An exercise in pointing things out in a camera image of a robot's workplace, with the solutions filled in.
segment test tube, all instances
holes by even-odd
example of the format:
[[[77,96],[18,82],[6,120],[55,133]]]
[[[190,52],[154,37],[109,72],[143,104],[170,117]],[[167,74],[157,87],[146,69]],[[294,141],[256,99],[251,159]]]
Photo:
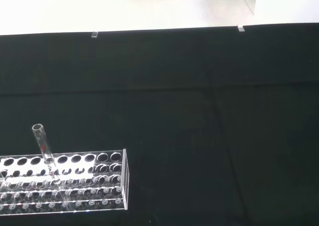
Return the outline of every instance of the test tube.
[[[46,138],[44,127],[42,124],[35,124],[32,127],[33,134],[35,136],[35,139],[39,145],[40,151],[42,153],[44,163],[49,168],[49,175],[52,177],[54,184],[60,184],[61,180],[60,178],[54,173],[57,168],[54,162],[54,157],[51,152],[51,148],[49,145],[49,142]]]

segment clear plastic clip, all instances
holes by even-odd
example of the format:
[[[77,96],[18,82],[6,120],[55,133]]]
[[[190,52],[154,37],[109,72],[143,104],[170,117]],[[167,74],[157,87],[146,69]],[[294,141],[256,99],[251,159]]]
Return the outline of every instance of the clear plastic clip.
[[[92,33],[92,38],[97,38],[98,37],[98,33],[99,33],[99,31],[94,31],[93,33]]]
[[[237,25],[239,32],[245,32],[244,26],[239,24]]]

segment hole in rack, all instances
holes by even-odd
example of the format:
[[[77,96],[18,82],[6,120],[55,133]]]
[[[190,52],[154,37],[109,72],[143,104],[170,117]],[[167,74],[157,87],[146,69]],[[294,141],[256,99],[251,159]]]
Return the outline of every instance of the hole in rack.
[[[62,170],[62,175],[68,175],[72,172],[71,169],[68,169],[68,170]]]
[[[112,181],[113,184],[117,184],[119,182],[118,176],[113,176],[111,181]]]
[[[103,184],[105,183],[105,178],[104,178],[104,177],[101,177],[101,178],[99,179],[99,183],[100,183],[101,185],[103,185]]]
[[[110,166],[105,164],[100,164],[96,167],[98,173],[106,173],[110,171]]]
[[[62,199],[62,194],[61,194],[61,192],[56,192],[56,193],[54,193],[54,195],[53,195],[58,201],[59,201],[59,199]]]
[[[74,171],[74,173],[79,175],[79,174],[82,174],[82,173],[84,172],[84,170],[85,170],[84,168],[82,168],[82,169],[77,168],[77,169]]]
[[[13,177],[18,177],[20,175],[20,171],[16,170],[14,171],[14,173],[12,174]]]
[[[75,156],[73,156],[72,158],[71,158],[71,162],[72,163],[77,163],[77,162],[79,162],[80,160],[81,160],[81,156],[80,155],[75,155]]]
[[[14,193],[13,194],[13,197],[14,197],[14,200],[17,200],[20,196],[20,193]]]
[[[103,189],[98,190],[97,195],[98,195],[99,197],[103,197],[103,196],[104,196]]]
[[[90,168],[88,169],[88,173],[91,174],[91,173],[93,173],[93,172],[94,172],[94,168],[93,168],[93,167],[90,167]]]
[[[35,186],[36,186],[37,188],[41,188],[41,187],[42,187],[42,185],[43,185],[43,183],[42,183],[42,182],[37,182]]]
[[[111,189],[111,194],[112,195],[118,195],[118,192],[116,191],[117,188]]]
[[[39,198],[39,192],[33,192],[29,198],[32,198],[34,200],[37,200]]]
[[[111,155],[111,160],[113,160],[113,161],[119,161],[121,158],[122,158],[122,155],[118,152],[114,152]]]
[[[4,177],[6,177],[7,176],[7,174],[8,174],[8,172],[7,171],[1,171],[0,172],[0,178],[4,178]]]
[[[3,164],[4,164],[4,166],[10,166],[13,164],[13,162],[14,162],[14,159],[9,158]]]
[[[8,200],[10,200],[12,198],[12,194],[7,194],[7,193],[3,193],[0,197],[2,202],[7,202]]]
[[[18,160],[17,165],[24,165],[28,161],[27,158],[21,158]]]
[[[45,160],[45,163],[46,163],[47,165],[52,164],[53,162],[54,162],[54,159],[53,159],[52,157],[48,157],[48,158]]]
[[[108,160],[108,158],[109,158],[108,154],[105,154],[105,153],[101,153],[97,157],[98,161],[100,162],[105,162]]]
[[[115,170],[119,170],[118,169],[118,167],[116,167],[116,166],[120,166],[121,167],[121,165],[119,164],[119,163],[114,163],[114,164],[112,164],[111,166],[110,166],[110,170],[111,171],[113,171],[113,172],[115,172]]]
[[[80,180],[72,180],[72,185],[80,185]]]
[[[95,156],[93,154],[89,154],[89,155],[85,156],[84,160],[86,162],[91,162],[94,160],[94,158],[95,158]]]
[[[73,190],[73,191],[71,191],[71,193],[70,193],[70,197],[71,197],[71,198],[75,198],[75,197],[77,197],[77,195],[78,195],[78,191],[77,191],[77,190]]]
[[[91,196],[92,196],[91,190],[85,190],[84,193],[83,193],[83,195],[84,195],[85,197],[91,197]]]
[[[114,171],[114,172],[120,172],[120,171],[121,171],[121,165],[115,165],[115,166],[113,167],[113,171]]]
[[[17,187],[17,184],[9,184],[7,188],[9,190],[14,190],[16,187]]]
[[[33,174],[32,170],[28,170],[28,172],[26,173],[27,176],[31,176]]]
[[[56,184],[58,184],[59,180],[52,180],[49,182],[48,186],[55,188]]]
[[[44,195],[42,196],[42,198],[45,200],[51,200],[52,192],[45,192]]]
[[[104,173],[108,170],[108,165],[103,165],[101,168],[100,168],[100,172],[101,173]]]
[[[40,163],[41,161],[41,158],[40,157],[34,157],[32,160],[31,160],[31,165],[37,165],[38,163]]]
[[[62,155],[61,157],[58,158],[58,163],[63,164],[65,162],[67,162],[67,160],[68,160],[68,157],[65,155]]]
[[[23,189],[27,189],[29,186],[30,186],[30,183],[29,183],[29,182],[26,182],[26,183],[23,183],[23,184],[22,184],[22,188],[23,188]]]

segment black cloth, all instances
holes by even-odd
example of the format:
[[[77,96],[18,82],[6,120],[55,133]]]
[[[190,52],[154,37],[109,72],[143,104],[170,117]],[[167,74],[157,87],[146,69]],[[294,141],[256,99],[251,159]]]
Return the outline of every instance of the black cloth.
[[[127,149],[128,211],[5,225],[318,225],[319,24],[0,37],[1,155]]]

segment white floor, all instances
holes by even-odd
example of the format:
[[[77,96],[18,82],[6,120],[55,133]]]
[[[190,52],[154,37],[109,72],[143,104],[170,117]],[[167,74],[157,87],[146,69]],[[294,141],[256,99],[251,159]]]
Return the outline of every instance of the white floor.
[[[0,0],[0,35],[253,24],[254,0]]]

